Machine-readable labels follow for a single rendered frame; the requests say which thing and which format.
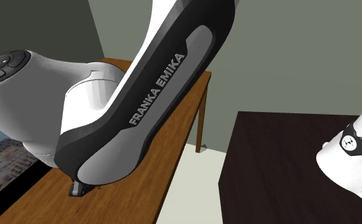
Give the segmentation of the window with city view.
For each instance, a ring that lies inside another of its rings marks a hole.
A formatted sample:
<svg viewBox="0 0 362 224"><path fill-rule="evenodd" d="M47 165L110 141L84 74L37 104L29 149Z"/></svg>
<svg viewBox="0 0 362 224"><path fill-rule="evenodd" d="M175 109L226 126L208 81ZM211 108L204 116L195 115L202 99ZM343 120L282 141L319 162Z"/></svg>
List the window with city view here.
<svg viewBox="0 0 362 224"><path fill-rule="evenodd" d="M0 215L50 170L21 142L0 131Z"/></svg>

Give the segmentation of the brown wooden table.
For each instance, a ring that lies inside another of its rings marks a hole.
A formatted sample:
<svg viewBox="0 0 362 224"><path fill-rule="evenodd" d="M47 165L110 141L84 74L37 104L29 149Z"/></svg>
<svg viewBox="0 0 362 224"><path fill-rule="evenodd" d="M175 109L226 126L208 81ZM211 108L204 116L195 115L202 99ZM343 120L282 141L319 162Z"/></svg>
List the brown wooden table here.
<svg viewBox="0 0 362 224"><path fill-rule="evenodd" d="M202 73L132 174L70 197L71 180L51 169L0 215L0 224L155 224L195 120L202 139L210 79L211 72Z"/></svg>

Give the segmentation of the dark brown robot stand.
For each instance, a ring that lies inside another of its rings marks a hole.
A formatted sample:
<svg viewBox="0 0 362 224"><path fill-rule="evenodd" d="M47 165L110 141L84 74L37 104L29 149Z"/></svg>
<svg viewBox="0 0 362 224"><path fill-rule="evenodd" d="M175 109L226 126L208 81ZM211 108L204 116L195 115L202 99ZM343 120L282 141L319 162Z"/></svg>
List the dark brown robot stand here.
<svg viewBox="0 0 362 224"><path fill-rule="evenodd" d="M218 182L223 224L362 224L362 200L316 163L353 119L238 112Z"/></svg>

